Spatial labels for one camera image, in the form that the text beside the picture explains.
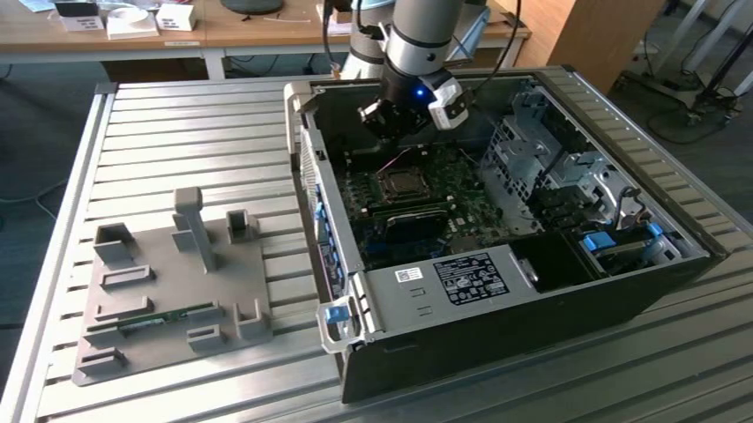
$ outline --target barcode sticker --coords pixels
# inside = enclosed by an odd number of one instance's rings
[[[395,278],[398,278],[398,282],[402,283],[423,278],[423,274],[420,273],[420,269],[418,267],[412,267],[410,269],[395,271]]]

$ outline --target aluminum slotted table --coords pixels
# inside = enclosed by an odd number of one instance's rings
[[[0,421],[742,421],[753,416],[750,225],[578,76],[546,70],[731,256],[630,323],[366,404],[339,402],[267,78],[101,86],[0,408]],[[168,218],[203,187],[204,219],[260,218],[274,341],[139,375],[71,382],[95,227]]]

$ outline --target side panel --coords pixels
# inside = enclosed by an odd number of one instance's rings
[[[715,263],[701,258],[356,347],[346,358],[342,401],[435,381],[623,323]]]

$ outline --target metal rod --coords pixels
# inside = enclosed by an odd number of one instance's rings
[[[737,2],[731,4],[727,13],[725,13],[719,18],[717,27],[714,28],[714,30],[709,34],[709,37],[698,47],[698,50],[687,60],[687,65],[685,66],[686,71],[693,72],[698,69],[701,62],[709,55],[710,50],[714,48],[714,45],[717,44],[718,40],[721,40],[721,37],[731,26],[731,21],[738,16],[739,9],[742,9],[742,6],[745,6],[746,4],[748,0],[737,0]]]
[[[698,16],[701,12],[703,12],[703,9],[706,8],[707,2],[709,0],[698,0],[693,4],[693,7],[687,12],[686,17],[682,19],[682,22],[679,23],[677,31],[674,32],[674,34],[671,34],[671,39],[669,40],[667,46],[663,48],[663,53],[661,54],[661,57],[658,58],[654,64],[654,72],[657,73],[659,72],[659,69],[666,64],[679,43],[682,42],[682,40],[685,40],[689,30],[693,27],[695,21],[698,20]]]

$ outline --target gray plastic post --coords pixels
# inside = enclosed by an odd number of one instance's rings
[[[197,187],[179,188],[173,192],[175,195],[175,211],[185,218],[185,223],[191,228],[196,249],[201,256],[203,268],[208,271],[216,270],[216,259],[212,252],[212,244],[203,227],[201,214],[203,208],[201,190]]]

